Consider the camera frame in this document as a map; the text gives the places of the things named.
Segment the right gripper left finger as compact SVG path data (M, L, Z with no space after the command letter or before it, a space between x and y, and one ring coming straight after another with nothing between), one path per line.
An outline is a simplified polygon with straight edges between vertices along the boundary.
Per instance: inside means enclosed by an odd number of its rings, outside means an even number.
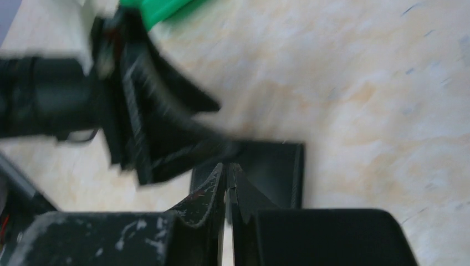
M172 215L165 265L221 265L226 167L219 163L203 184L168 213Z

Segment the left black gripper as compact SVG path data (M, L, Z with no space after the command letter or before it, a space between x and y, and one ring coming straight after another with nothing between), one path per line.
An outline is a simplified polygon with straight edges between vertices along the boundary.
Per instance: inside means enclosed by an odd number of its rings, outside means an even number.
M149 185L238 152L233 140L194 121L177 104L153 107L145 116L145 132L144 86L136 71L148 47L164 84L191 113L217 112L221 106L160 54L137 8L120 7L112 17L97 16L90 39L92 71L102 83L100 123L111 164L123 171L135 170L139 184Z

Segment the black card holder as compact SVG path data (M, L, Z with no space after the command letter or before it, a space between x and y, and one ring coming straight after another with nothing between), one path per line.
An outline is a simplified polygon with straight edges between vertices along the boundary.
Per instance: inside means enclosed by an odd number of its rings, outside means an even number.
M236 140L235 152L205 161L192 170L190 193L201 186L218 163L238 164L244 177L280 208L302 207L305 145L295 142Z

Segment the green plastic bin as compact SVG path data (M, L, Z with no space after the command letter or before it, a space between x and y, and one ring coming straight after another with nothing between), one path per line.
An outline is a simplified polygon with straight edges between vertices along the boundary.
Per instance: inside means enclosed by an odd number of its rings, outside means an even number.
M151 30L162 21L187 17L207 1L203 0L120 0L119 5L139 11L145 29Z

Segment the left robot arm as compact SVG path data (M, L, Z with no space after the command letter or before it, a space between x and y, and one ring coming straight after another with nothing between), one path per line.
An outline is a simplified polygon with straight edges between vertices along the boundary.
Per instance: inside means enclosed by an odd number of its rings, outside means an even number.
M1 57L1 137L101 129L110 163L139 183L170 180L233 155L236 144L193 120L217 101L181 74L150 39L135 6L91 19L92 66L72 57Z

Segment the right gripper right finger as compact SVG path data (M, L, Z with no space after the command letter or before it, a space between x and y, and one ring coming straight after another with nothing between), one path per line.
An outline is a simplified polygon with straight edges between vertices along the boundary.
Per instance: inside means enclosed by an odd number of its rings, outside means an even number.
M262 209L277 209L279 206L246 178L239 164L228 165L227 183L234 264L260 265L256 215Z

